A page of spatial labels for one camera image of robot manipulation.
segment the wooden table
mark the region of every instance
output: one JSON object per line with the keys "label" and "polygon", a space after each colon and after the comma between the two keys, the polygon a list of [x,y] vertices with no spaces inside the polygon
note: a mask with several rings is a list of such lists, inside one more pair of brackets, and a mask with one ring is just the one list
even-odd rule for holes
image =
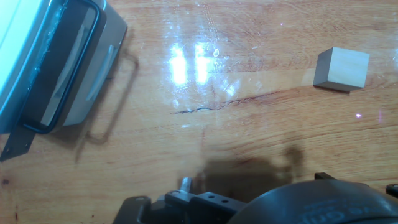
{"label": "wooden table", "polygon": [[[185,176],[244,201],[314,172],[398,182],[396,0],[109,3],[115,72],[86,122],[0,165],[0,223],[109,224]],[[370,54],[363,90],[312,86],[330,47]]]}

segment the black plastic part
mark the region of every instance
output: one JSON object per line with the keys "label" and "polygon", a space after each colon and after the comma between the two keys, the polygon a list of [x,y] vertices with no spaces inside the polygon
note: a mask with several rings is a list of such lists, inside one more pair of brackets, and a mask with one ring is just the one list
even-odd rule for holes
{"label": "black plastic part", "polygon": [[125,199],[113,224],[138,224],[150,211],[150,198],[146,196]]}
{"label": "black plastic part", "polygon": [[189,203],[191,223],[227,223],[246,203],[207,192],[193,197]]}
{"label": "black plastic part", "polygon": [[[317,181],[271,190],[249,204],[211,192],[186,192],[182,189],[192,183],[187,178],[182,180],[182,189],[159,197],[151,206],[127,199],[114,224],[398,223],[398,200],[393,197],[326,173],[315,174],[315,178]],[[398,188],[391,184],[386,190],[391,187]]]}
{"label": "black plastic part", "polygon": [[397,223],[398,200],[364,184],[316,180],[271,190],[250,202],[228,224],[337,224],[365,221]]}
{"label": "black plastic part", "polygon": [[321,173],[315,173],[315,180],[336,180],[336,179],[327,173],[321,172]]}
{"label": "black plastic part", "polygon": [[386,186],[386,193],[398,198],[398,184],[389,184]]}
{"label": "black plastic part", "polygon": [[[88,8],[92,8],[96,12],[93,25],[90,27],[88,38],[85,41],[83,50],[79,55],[55,114],[50,124],[44,126],[40,122],[48,107],[52,93],[58,82],[58,77],[65,66]],[[27,153],[36,133],[49,133],[56,126],[62,126],[78,93],[105,23],[105,12],[93,1],[67,1],[57,30],[54,33],[48,52],[40,67],[40,72],[36,76],[23,107],[19,112],[19,119],[11,130],[0,161]]]}

